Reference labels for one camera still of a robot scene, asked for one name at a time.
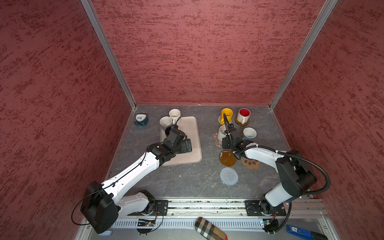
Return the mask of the pink flower coaster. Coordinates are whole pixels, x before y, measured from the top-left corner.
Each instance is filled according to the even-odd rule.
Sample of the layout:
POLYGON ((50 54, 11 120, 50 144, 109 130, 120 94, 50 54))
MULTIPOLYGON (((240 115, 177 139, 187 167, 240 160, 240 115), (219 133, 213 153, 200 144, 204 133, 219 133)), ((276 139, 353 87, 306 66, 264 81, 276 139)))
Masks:
POLYGON ((216 141, 216 146, 217 146, 218 148, 222 148, 222 147, 223 147, 222 140, 223 140, 223 138, 225 137, 225 135, 223 135, 223 134, 219 134, 219 133, 215 133, 215 134, 213 135, 213 137, 214 137, 214 139, 215 139, 215 141, 216 141))

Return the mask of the brown wooden round coaster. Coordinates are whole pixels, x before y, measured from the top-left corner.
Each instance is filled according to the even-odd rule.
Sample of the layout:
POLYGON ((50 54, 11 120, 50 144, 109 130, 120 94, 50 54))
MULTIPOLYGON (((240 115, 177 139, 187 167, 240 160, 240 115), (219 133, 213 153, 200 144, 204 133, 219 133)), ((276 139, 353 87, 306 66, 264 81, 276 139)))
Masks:
POLYGON ((231 167, 237 162, 237 158, 231 150, 221 151, 219 155, 219 160, 226 167, 231 167))

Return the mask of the light blue floral mug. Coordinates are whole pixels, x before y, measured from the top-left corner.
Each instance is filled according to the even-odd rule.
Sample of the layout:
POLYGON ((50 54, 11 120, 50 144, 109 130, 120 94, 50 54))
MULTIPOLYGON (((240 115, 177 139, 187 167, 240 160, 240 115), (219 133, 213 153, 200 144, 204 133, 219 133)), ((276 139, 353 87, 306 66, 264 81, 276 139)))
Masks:
POLYGON ((253 128, 244 128, 243 130, 243 140, 253 141, 253 139, 257 136, 257 132, 253 128))

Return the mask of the beige serving tray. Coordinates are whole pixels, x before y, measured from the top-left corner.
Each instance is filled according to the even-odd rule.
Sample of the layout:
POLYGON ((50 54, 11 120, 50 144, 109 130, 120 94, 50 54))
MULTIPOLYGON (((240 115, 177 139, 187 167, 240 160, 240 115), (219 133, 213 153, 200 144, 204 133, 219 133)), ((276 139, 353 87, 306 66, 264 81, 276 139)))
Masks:
POLYGON ((175 166, 184 164, 195 164, 202 160, 202 148, 200 144, 197 119, 194 116, 181 117, 178 122, 179 130, 187 135, 183 151, 167 161, 163 166, 175 166))

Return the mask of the yellow mug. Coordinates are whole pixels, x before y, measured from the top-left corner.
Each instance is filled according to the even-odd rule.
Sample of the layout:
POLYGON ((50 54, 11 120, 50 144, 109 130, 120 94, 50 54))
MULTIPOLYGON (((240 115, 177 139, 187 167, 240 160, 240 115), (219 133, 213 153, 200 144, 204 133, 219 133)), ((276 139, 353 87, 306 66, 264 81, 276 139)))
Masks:
POLYGON ((231 123, 232 117, 233 117, 233 111, 231 109, 229 108, 222 109, 221 111, 222 125, 225 124, 225 119, 227 119, 227 121, 231 123))

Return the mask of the white mug red inside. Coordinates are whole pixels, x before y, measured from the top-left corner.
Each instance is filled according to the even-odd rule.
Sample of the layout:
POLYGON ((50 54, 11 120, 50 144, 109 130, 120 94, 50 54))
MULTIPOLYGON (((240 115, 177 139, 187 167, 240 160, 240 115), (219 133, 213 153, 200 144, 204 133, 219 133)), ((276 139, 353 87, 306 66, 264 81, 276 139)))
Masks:
POLYGON ((251 116, 251 111, 249 109, 246 109, 246 108, 241 108, 239 111, 238 111, 238 115, 237 115, 237 119, 239 122, 241 122, 242 124, 244 124, 245 122, 248 121, 248 119, 250 118, 251 116))

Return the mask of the brown paw coaster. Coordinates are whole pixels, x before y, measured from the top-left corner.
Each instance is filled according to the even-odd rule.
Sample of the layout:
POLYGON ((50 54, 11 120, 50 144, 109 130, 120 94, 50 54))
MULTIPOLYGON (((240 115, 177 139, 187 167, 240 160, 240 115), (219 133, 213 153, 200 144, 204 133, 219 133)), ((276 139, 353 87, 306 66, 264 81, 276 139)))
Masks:
POLYGON ((261 162, 257 160, 251 160, 247 158, 242 158, 242 164, 247 167, 250 171, 258 170, 261 162))

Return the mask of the grey woven round coaster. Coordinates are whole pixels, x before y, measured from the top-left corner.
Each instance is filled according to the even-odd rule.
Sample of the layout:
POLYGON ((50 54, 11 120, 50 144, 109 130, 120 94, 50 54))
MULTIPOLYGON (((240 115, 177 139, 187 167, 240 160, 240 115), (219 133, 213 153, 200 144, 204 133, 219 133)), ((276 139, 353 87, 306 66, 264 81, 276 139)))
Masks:
POLYGON ((239 175, 232 168, 223 168, 220 172, 220 178, 223 184, 233 186, 238 182, 239 175))

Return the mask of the black mug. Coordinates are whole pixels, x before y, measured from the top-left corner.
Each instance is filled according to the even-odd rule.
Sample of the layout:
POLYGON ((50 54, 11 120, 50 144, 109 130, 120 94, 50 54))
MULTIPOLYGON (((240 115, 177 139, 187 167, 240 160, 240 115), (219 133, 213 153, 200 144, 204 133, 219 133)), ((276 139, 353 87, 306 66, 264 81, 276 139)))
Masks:
POLYGON ((169 126, 169 127, 166 128, 166 130, 165 130, 166 137, 169 136, 171 130, 173 130, 174 128, 175 128, 174 126, 169 126))

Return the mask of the dark brown round coaster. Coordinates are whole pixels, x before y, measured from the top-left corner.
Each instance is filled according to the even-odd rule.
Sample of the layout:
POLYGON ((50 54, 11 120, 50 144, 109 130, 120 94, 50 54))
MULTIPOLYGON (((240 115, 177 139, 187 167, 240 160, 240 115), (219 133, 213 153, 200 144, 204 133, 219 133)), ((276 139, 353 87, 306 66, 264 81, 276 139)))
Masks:
POLYGON ((237 118, 235 118, 235 122, 236 122, 237 125, 242 126, 242 127, 245 127, 245 126, 247 126, 247 125, 250 123, 250 119, 248 119, 247 122, 245 122, 244 124, 242 124, 241 122, 238 121, 237 118))

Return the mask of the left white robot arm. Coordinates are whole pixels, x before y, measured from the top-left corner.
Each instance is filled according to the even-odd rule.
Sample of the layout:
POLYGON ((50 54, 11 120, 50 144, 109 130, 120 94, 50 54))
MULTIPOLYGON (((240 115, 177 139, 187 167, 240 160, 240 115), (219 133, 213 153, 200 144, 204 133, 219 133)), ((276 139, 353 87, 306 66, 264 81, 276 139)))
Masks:
POLYGON ((99 184, 92 182, 78 203, 80 211, 96 233, 107 231, 119 216, 151 212, 154 197, 147 191, 127 198, 124 195, 142 178, 178 154, 190 153, 191 141, 179 129, 171 129, 162 141, 146 147, 143 155, 116 176, 99 184))

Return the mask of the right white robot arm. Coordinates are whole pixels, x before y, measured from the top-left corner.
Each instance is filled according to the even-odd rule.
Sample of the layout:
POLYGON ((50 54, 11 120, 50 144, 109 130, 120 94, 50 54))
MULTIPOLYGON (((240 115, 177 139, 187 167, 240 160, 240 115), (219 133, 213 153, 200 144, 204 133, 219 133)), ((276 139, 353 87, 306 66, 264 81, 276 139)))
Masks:
POLYGON ((230 124, 224 127, 223 148, 232 151, 235 159, 250 170, 257 169, 264 163, 279 174, 280 183, 260 198, 257 210, 265 216, 275 213, 282 203, 295 200, 317 182, 318 178, 309 163, 298 159, 298 151, 279 153, 269 147, 263 147, 241 137, 239 131, 230 124))

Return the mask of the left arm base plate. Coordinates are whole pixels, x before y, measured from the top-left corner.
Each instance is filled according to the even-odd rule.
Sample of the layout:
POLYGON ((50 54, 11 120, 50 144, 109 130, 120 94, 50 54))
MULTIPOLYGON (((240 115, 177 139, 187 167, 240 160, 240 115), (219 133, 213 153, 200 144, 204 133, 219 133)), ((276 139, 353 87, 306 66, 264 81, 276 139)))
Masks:
POLYGON ((152 216, 155 214, 166 216, 168 212, 168 205, 168 200, 151 200, 142 211, 142 214, 145 216, 152 216))

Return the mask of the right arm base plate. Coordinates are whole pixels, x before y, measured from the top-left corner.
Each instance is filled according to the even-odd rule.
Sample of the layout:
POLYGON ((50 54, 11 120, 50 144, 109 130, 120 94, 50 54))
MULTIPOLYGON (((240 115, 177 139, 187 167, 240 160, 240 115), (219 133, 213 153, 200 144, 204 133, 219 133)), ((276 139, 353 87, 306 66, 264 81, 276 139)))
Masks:
POLYGON ((246 200, 245 209, 249 217, 285 217, 287 215, 284 204, 273 207, 267 201, 246 200))

